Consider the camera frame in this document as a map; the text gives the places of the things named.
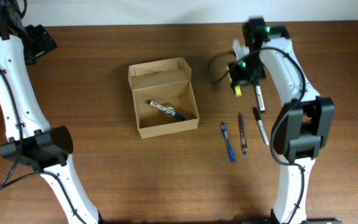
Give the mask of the yellow highlighter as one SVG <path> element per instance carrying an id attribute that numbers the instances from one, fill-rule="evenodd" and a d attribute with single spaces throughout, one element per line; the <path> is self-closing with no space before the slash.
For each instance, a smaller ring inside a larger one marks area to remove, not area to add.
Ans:
<path id="1" fill-rule="evenodd" d="M 241 71 L 239 70 L 239 68 L 238 67 L 233 68 L 230 72 L 228 72 L 228 76 L 235 97 L 242 96 L 241 88 L 239 84 L 239 81 L 241 79 Z"/>

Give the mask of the black whiteboard marker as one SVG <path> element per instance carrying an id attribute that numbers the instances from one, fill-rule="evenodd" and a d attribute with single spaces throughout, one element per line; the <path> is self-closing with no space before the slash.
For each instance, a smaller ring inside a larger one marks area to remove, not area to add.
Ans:
<path id="1" fill-rule="evenodd" d="M 255 88 L 255 94 L 256 94 L 256 97 L 257 97 L 259 111 L 261 113 L 265 113 L 264 99 L 263 99 L 263 96 L 262 96 L 262 90 L 260 88 L 260 85 L 256 84 L 256 85 L 254 85 L 254 88 Z"/>

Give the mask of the black thin permanent marker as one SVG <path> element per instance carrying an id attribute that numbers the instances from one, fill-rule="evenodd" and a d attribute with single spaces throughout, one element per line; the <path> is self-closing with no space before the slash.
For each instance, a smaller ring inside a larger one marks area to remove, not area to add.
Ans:
<path id="1" fill-rule="evenodd" d="M 259 113 L 259 111 L 258 111 L 258 109 L 256 107 L 252 108 L 252 112 L 254 114 L 255 120 L 256 120 L 256 122 L 258 124 L 258 127 L 260 129 L 260 133 L 262 135 L 264 143 L 268 146 L 269 145 L 269 139 L 268 139 L 267 133 L 265 131 L 264 124 L 262 122 L 262 118 L 260 117 L 260 113 Z"/>

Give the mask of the black ballpoint pen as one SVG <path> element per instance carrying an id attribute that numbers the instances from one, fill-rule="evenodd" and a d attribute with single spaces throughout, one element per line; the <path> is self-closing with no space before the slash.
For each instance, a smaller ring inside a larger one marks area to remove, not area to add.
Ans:
<path id="1" fill-rule="evenodd" d="M 239 126 L 241 132 L 241 141 L 242 141 L 242 153 L 247 153 L 247 141 L 245 136 L 245 126 L 244 126 L 244 118 L 242 114 L 239 114 Z"/>

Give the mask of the brown cardboard box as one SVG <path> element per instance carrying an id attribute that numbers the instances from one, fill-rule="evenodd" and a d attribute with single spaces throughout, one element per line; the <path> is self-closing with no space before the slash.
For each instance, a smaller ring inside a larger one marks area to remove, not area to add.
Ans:
<path id="1" fill-rule="evenodd" d="M 196 129 L 200 116 L 191 85 L 191 67 L 183 57 L 129 66 L 129 85 L 139 135 L 142 139 Z M 186 120 L 168 117 L 150 106 L 171 103 Z"/>

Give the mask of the blue ballpoint pen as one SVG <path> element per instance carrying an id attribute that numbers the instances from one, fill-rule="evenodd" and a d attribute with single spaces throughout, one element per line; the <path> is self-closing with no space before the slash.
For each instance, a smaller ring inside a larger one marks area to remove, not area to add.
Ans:
<path id="1" fill-rule="evenodd" d="M 228 135 L 228 131 L 227 131 L 227 126 L 225 124 L 225 122 L 222 122 L 221 123 L 221 131 L 222 131 L 222 134 L 223 134 L 223 137 L 224 137 L 224 140 L 225 140 L 225 143 L 226 143 L 226 146 L 227 146 L 227 151 L 229 153 L 229 158 L 231 160 L 231 162 L 233 164 L 235 164 L 235 156 L 234 156 L 234 151 L 233 151 L 233 148 L 231 146 L 231 141 L 229 139 L 229 135 Z"/>

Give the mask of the yellow tape roll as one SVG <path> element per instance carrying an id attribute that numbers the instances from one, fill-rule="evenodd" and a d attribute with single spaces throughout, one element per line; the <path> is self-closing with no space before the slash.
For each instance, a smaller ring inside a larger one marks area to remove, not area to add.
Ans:
<path id="1" fill-rule="evenodd" d="M 168 117 L 174 117 L 176 118 L 176 108 L 173 104 L 171 103 L 163 103 L 162 106 L 164 107 L 163 112 L 168 116 Z"/>

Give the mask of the blue whiteboard marker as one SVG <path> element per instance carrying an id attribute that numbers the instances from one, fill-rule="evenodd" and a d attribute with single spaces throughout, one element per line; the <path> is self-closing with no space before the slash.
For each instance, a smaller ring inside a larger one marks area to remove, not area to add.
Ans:
<path id="1" fill-rule="evenodd" d="M 152 100 L 147 100 L 147 103 L 150 106 L 162 111 L 168 117 L 174 117 L 176 119 L 179 119 L 180 121 L 186 120 L 186 118 L 183 115 L 177 113 L 172 107 L 165 107 L 165 106 L 163 106 L 155 101 L 152 101 Z"/>

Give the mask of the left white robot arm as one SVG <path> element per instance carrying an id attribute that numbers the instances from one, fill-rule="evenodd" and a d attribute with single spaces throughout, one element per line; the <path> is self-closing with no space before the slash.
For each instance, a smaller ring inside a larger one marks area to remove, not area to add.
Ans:
<path id="1" fill-rule="evenodd" d="M 27 66 L 57 45 L 43 26 L 23 26 L 26 11 L 17 1 L 0 1 L 0 107 L 7 139 L 0 154 L 13 163 L 0 190 L 39 175 L 69 223 L 102 223 L 76 173 L 68 128 L 51 127 L 35 97 Z"/>

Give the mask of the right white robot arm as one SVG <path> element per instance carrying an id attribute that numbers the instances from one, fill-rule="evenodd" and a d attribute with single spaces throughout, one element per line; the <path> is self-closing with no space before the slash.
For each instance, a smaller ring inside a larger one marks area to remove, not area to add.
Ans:
<path id="1" fill-rule="evenodd" d="M 326 145 L 334 103 L 313 88 L 297 60 L 285 26 L 262 17 L 242 26 L 245 45 L 233 43 L 236 62 L 228 75 L 235 93 L 270 73 L 281 102 L 271 131 L 270 152 L 280 166 L 278 195 L 266 223 L 307 223 L 306 194 L 311 170 Z"/>

